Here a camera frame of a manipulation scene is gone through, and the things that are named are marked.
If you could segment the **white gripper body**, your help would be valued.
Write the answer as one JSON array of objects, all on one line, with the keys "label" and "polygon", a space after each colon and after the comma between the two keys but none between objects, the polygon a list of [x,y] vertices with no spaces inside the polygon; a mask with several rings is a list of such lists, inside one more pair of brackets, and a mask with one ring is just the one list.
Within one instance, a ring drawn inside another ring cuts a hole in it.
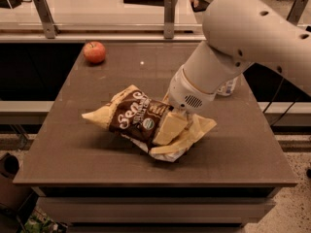
[{"label": "white gripper body", "polygon": [[184,66],[181,66],[170,81],[168,101],[176,109],[189,113],[202,113],[215,99],[216,94],[204,93],[195,88],[187,79]]}]

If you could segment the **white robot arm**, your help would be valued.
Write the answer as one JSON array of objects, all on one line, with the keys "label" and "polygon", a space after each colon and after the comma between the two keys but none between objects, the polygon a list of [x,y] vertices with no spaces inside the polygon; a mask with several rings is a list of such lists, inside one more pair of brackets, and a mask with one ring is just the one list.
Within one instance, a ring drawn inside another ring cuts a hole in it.
[{"label": "white robot arm", "polygon": [[218,89],[254,63],[311,93],[311,35],[260,0],[214,0],[203,14],[202,41],[172,78],[173,111],[160,123],[152,157],[172,161],[209,132],[205,118]]}]

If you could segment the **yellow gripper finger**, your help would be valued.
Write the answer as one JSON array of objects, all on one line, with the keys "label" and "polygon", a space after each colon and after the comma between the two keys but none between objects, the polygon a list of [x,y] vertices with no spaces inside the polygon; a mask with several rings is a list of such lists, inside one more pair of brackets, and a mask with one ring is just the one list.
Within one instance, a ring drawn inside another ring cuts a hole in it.
[{"label": "yellow gripper finger", "polygon": [[153,143],[158,146],[168,145],[188,125],[188,120],[179,113],[169,112],[160,121]]},{"label": "yellow gripper finger", "polygon": [[191,115],[188,125],[174,140],[165,146],[155,145],[151,148],[150,154],[167,154],[189,148],[203,136],[201,120],[201,116]]}]

